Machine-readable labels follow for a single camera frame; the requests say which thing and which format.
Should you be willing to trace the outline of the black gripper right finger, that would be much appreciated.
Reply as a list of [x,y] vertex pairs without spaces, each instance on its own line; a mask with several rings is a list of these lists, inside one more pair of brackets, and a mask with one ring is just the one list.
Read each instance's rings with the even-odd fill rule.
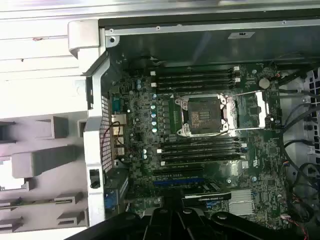
[[177,213],[188,240],[303,240],[301,233],[274,230],[229,212],[220,211],[211,219],[195,209]]

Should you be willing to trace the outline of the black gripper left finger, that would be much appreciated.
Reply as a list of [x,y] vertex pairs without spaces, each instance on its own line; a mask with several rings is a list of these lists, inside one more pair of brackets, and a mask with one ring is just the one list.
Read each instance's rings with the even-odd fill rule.
[[93,225],[70,237],[69,240],[170,240],[173,211],[153,208],[140,217],[124,212]]

